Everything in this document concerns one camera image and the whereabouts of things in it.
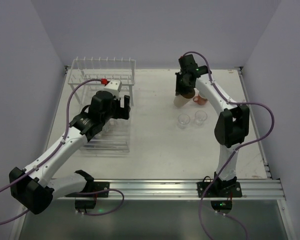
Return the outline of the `clear glass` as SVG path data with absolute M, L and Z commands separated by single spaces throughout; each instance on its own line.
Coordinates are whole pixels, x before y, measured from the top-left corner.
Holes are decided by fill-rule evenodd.
M 180 129 L 186 129 L 188 127 L 190 121 L 191 121 L 190 116 L 185 113 L 182 113 L 177 118 L 177 126 Z
M 207 120 L 208 115 L 205 111 L 203 110 L 198 110 L 195 114 L 194 114 L 194 124 L 197 127 L 202 127 L 205 123 L 205 121 Z

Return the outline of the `beige cup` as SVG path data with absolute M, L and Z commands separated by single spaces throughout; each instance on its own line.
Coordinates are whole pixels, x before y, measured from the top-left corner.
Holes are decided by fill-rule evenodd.
M 195 93 L 187 93 L 187 94 L 179 94 L 174 97 L 173 104 L 176 108 L 182 108 L 186 105 L 189 101 L 193 99 Z

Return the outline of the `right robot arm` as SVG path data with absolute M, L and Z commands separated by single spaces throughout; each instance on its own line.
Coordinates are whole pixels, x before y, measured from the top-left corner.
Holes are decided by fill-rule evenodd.
M 195 91 L 207 99 L 218 115 L 214 136 L 220 145 L 219 160 L 215 176 L 220 181 L 236 179 L 238 147 L 249 133 L 250 110 L 235 102 L 215 81 L 209 64 L 199 66 L 187 52 L 178 59 L 180 70 L 175 73 L 175 98 L 173 104 L 183 107 L 195 97 Z

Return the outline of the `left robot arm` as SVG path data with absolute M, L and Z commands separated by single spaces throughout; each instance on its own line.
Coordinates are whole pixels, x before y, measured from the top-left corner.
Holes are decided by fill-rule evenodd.
M 104 193 L 106 189 L 95 188 L 93 177 L 83 170 L 68 177 L 54 179 L 53 176 L 78 149 L 100 133 L 110 119 L 127 120 L 130 110 L 128 95 L 120 100 L 108 91 L 97 91 L 91 103 L 73 118 L 58 141 L 31 164 L 10 171 L 12 197 L 38 215 L 58 198 Z

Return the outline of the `pink coffee mug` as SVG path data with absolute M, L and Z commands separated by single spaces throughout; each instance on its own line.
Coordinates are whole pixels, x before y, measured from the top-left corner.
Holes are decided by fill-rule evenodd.
M 201 95 L 199 92 L 192 98 L 192 101 L 194 103 L 196 103 L 197 105 L 199 106 L 204 106 L 207 102 L 208 102 L 208 99 Z

